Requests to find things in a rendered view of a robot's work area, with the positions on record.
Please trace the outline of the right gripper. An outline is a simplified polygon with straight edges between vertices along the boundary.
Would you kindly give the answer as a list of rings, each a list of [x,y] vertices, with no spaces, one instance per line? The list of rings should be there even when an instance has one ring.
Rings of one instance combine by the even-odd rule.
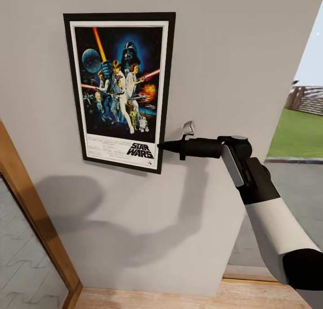
[[[179,160],[185,160],[186,156],[206,157],[207,153],[207,138],[196,138],[185,140],[186,134],[182,140],[165,141],[164,144],[158,144],[157,147],[171,152],[180,152]]]

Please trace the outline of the poster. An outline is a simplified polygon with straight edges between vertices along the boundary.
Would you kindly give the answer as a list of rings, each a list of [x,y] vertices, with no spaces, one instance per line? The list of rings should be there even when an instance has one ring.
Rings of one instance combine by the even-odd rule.
[[[176,14],[63,13],[86,161],[161,174]]]

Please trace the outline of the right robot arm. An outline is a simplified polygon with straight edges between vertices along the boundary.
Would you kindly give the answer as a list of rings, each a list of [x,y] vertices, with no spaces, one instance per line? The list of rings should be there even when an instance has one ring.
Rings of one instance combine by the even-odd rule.
[[[293,287],[312,309],[323,309],[323,253],[307,236],[290,212],[269,170],[243,136],[197,138],[193,120],[183,125],[182,140],[157,147],[186,156],[222,157],[240,192],[265,266],[283,285]]]

